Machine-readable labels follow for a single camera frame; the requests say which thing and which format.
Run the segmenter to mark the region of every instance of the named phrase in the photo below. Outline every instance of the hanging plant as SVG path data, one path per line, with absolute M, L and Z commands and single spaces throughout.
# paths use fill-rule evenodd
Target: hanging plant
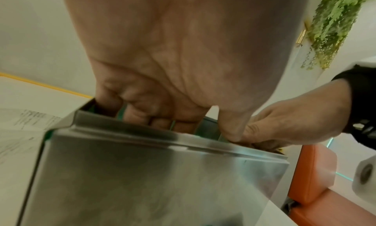
M 318 63 L 329 68 L 365 1 L 321 0 L 308 31 L 312 45 L 302 67 L 312 69 Z

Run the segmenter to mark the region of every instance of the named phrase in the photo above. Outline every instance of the black jacket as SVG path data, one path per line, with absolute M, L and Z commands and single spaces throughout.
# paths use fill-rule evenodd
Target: black jacket
M 350 119 L 343 132 L 376 150 L 376 68 L 355 65 L 333 80 L 340 78 L 349 82 L 352 91 Z

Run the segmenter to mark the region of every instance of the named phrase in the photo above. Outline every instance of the skin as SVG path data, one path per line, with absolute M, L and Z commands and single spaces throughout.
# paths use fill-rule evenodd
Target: skin
M 351 102 L 350 85 L 339 79 L 296 98 L 274 103 L 250 119 L 242 144 L 273 150 L 338 136 L 349 120 Z
M 192 133 L 213 105 L 239 141 L 287 63 L 307 0 L 65 0 L 97 79 L 124 121 Z

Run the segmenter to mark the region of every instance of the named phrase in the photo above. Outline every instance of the silver metal container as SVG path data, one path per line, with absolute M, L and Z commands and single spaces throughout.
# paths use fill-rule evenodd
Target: silver metal container
M 288 166 L 85 108 L 47 132 L 19 226 L 253 226 Z

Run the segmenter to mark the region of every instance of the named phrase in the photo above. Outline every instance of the orange line on wall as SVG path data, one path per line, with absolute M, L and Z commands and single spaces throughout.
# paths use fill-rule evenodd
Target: orange line on wall
M 15 79 L 15 80 L 18 80 L 18 81 L 28 82 L 28 83 L 38 85 L 38 86 L 41 86 L 41 87 L 47 87 L 47 88 L 50 88 L 50 89 L 59 90 L 59 91 L 66 92 L 66 93 L 69 93 L 69 94 L 73 94 L 73 95 L 76 95 L 76 96 L 82 96 L 82 97 L 85 97 L 85 98 L 93 98 L 92 96 L 84 95 L 84 94 L 74 92 L 74 91 L 71 91 L 71 90 L 65 90 L 65 89 L 60 88 L 60 87 L 54 87 L 54 86 L 51 86 L 51 85 L 47 85 L 47 84 L 40 83 L 40 82 L 37 82 L 37 81 L 32 81 L 32 80 L 29 80 L 29 79 L 26 79 L 26 78 L 20 78 L 20 77 L 10 75 L 10 74 L 6 74 L 6 73 L 2 73 L 2 72 L 0 72 L 0 76 L 4 76 L 6 78 L 12 78 L 12 79 Z

